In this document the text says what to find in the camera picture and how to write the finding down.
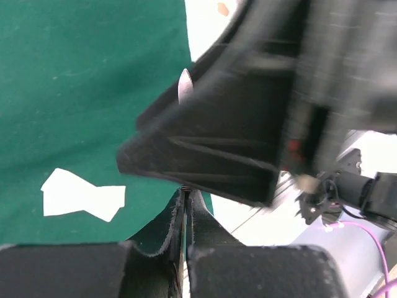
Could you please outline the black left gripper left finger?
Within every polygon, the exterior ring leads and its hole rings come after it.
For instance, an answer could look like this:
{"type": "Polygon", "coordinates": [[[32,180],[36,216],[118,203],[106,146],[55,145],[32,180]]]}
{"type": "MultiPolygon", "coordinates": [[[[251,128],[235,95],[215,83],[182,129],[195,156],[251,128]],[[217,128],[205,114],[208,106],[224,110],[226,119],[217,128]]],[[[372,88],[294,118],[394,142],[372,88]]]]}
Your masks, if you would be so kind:
{"type": "Polygon", "coordinates": [[[1,246],[1,297],[181,297],[184,197],[122,242],[1,246]]]}

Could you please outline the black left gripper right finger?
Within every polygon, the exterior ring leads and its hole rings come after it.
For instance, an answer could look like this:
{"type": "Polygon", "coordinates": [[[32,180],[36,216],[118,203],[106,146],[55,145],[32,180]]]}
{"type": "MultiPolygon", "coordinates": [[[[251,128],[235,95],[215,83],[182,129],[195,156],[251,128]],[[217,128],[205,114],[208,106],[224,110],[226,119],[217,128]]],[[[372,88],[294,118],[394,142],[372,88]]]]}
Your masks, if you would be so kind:
{"type": "Polygon", "coordinates": [[[191,297],[346,297],[324,249],[243,245],[209,213],[196,189],[185,209],[191,297]]]}

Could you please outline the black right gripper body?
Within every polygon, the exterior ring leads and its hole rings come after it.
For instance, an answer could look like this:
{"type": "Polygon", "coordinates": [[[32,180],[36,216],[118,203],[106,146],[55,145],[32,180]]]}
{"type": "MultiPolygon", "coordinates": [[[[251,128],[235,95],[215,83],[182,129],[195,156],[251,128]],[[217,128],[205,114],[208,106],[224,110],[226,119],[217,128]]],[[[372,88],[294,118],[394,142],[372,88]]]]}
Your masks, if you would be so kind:
{"type": "Polygon", "coordinates": [[[396,132],[396,2],[311,1],[288,109],[286,169],[333,169],[351,130],[396,132]]]}

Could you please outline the steel tweezers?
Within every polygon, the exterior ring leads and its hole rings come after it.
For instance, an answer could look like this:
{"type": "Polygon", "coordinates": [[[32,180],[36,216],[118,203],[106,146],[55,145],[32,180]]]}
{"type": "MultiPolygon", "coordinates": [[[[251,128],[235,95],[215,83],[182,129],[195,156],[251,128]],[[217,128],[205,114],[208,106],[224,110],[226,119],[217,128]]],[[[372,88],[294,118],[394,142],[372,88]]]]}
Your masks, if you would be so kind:
{"type": "Polygon", "coordinates": [[[194,87],[192,78],[188,69],[184,69],[179,77],[177,85],[177,98],[180,104],[184,99],[187,99],[193,93],[194,87]]]}

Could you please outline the white bow-shaped gauze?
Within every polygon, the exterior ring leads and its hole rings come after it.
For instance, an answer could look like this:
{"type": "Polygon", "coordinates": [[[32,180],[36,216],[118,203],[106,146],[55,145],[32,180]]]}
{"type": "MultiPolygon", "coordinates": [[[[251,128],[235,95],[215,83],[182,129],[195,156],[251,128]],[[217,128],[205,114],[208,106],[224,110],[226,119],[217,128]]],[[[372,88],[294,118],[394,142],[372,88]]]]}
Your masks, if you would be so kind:
{"type": "Polygon", "coordinates": [[[43,215],[85,211],[110,222],[125,206],[125,186],[95,186],[65,169],[57,168],[41,187],[43,215]]]}

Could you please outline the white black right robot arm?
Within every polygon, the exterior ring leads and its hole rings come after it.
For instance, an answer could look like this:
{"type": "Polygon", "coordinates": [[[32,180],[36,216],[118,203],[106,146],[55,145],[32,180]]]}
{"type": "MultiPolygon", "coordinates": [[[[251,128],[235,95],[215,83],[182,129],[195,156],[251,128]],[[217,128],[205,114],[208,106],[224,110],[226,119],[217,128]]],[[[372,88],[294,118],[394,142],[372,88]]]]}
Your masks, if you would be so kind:
{"type": "Polygon", "coordinates": [[[301,214],[332,202],[396,228],[396,179],[348,174],[349,132],[396,132],[395,1],[248,1],[117,153],[123,174],[270,206],[281,171],[301,214]]]}

